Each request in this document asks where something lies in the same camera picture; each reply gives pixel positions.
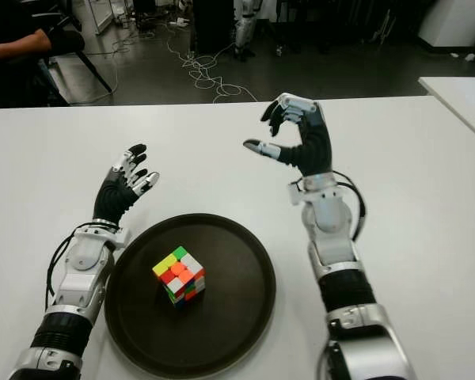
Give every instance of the black sleeve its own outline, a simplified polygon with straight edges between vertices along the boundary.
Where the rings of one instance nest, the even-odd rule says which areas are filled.
[[[0,44],[19,40],[38,28],[18,0],[0,0]]]

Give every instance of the tray rim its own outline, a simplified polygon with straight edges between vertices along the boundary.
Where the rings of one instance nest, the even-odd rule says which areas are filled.
[[[240,238],[243,238],[242,235],[244,234],[248,239],[250,239],[256,247],[260,251],[264,253],[263,255],[263,260],[261,260],[261,267],[264,268],[264,265],[266,265],[267,269],[266,271],[262,271],[263,274],[269,277],[269,285],[271,287],[270,290],[270,296],[266,298],[266,309],[264,312],[265,318],[264,320],[260,321],[259,324],[259,329],[257,330],[258,333],[253,334],[252,338],[249,339],[249,342],[247,343],[246,347],[242,350],[242,352],[238,352],[236,354],[233,354],[233,358],[228,360],[226,363],[223,365],[220,364],[218,367],[212,369],[212,370],[204,370],[200,371],[198,374],[192,374],[192,375],[185,375],[185,374],[173,374],[173,373],[168,373],[162,370],[152,370],[150,366],[143,366],[140,362],[140,360],[136,360],[135,358],[132,357],[132,355],[129,355],[128,352],[125,352],[121,345],[119,340],[116,337],[116,332],[114,331],[114,328],[112,327],[112,323],[110,323],[111,317],[109,314],[111,313],[109,309],[111,308],[112,302],[109,302],[108,299],[111,297],[110,294],[112,293],[110,290],[113,289],[113,280],[116,278],[116,269],[120,265],[120,262],[123,262],[122,259],[125,258],[127,255],[127,252],[130,249],[133,249],[136,245],[138,245],[143,238],[145,238],[146,235],[150,234],[150,231],[153,229],[165,229],[166,225],[172,224],[174,222],[178,221],[183,221],[183,219],[187,219],[188,223],[190,223],[191,219],[210,219],[213,221],[217,221],[219,223],[227,224],[228,226],[231,226],[234,228],[234,232],[237,230],[237,234],[240,234]],[[106,293],[105,293],[105,302],[104,302],[104,316],[105,316],[105,322],[106,322],[106,327],[109,332],[109,335],[111,335],[112,342],[115,348],[117,348],[121,355],[124,356],[125,358],[128,359],[130,363],[135,365],[137,368],[139,368],[141,371],[146,372],[147,374],[151,374],[153,376],[160,376],[163,378],[206,378],[208,376],[213,376],[216,374],[220,374],[231,367],[234,367],[238,363],[242,362],[243,359],[248,356],[248,354],[258,346],[260,341],[264,338],[265,333],[269,330],[271,322],[272,322],[272,317],[273,317],[273,312],[275,309],[275,304],[276,304],[276,292],[277,292],[277,286],[276,286],[276,273],[274,266],[272,264],[271,258],[268,254],[268,251],[265,249],[265,247],[262,245],[260,240],[246,227],[243,225],[239,224],[238,222],[235,222],[232,219],[223,217],[221,215],[215,215],[215,214],[210,214],[210,213],[188,213],[188,214],[182,214],[182,215],[176,215],[173,217],[170,217],[168,219],[162,220],[161,222],[152,225],[151,227],[147,228],[144,230],[134,241],[121,253],[120,258],[115,264],[114,269],[112,270],[111,275],[108,278],[107,286],[106,286]]]

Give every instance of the dark brown tray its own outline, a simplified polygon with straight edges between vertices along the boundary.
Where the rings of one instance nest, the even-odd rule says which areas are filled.
[[[206,290],[174,308],[151,268],[183,245],[206,269]],[[134,240],[108,281],[105,317],[121,351],[167,378],[201,377],[240,359],[268,324],[276,278],[262,244],[217,215],[165,220]]]

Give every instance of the humanoid robot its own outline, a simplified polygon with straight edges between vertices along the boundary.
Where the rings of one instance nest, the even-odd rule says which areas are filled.
[[[242,0],[241,20],[237,22],[236,28],[236,44],[234,47],[234,56],[241,61],[245,61],[248,57],[254,56],[249,45],[255,32],[257,23],[257,14],[262,7],[263,0]]]
[[[333,380],[415,380],[416,376],[389,322],[374,297],[355,249],[365,216],[361,199],[359,222],[351,233],[352,213],[336,180],[325,120],[316,101],[284,93],[265,111],[272,135],[284,121],[298,125],[302,144],[277,146],[247,140],[245,147],[288,165],[297,166],[302,179],[290,185],[294,204],[304,202],[302,222],[308,232],[308,254],[327,310],[329,340],[322,353],[319,378]],[[109,170],[95,202],[93,221],[76,229],[76,243],[66,255],[66,274],[56,292],[48,274],[46,313],[23,351],[9,380],[77,380],[82,354],[104,300],[112,271],[113,251],[127,244],[119,228],[124,212],[154,186],[158,173],[134,173],[146,159],[144,145],[133,146]],[[60,247],[70,244],[67,238]],[[63,256],[57,250],[50,264]],[[55,297],[48,304],[48,291]]]

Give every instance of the floor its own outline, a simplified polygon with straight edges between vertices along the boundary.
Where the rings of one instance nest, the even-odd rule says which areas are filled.
[[[282,92],[310,98],[396,97],[424,95],[420,76],[475,76],[475,63],[450,55],[431,54],[414,43],[347,44],[320,54],[307,43],[299,53],[287,51],[276,57],[275,43],[266,35],[253,41],[256,57],[246,63],[222,53],[212,77],[245,87],[241,94],[217,97],[215,87],[198,89],[189,69],[168,50],[181,56],[189,46],[188,30],[158,25],[153,33],[139,36],[134,29],[110,25],[100,36],[91,28],[82,0],[74,2],[83,23],[85,51],[109,85],[116,91],[103,97],[105,89],[75,56],[57,58],[51,68],[60,92],[70,103],[92,105],[159,105],[227,101],[270,101]],[[120,48],[114,55],[95,55]],[[207,87],[211,82],[199,82]],[[225,87],[227,92],[240,89]]]

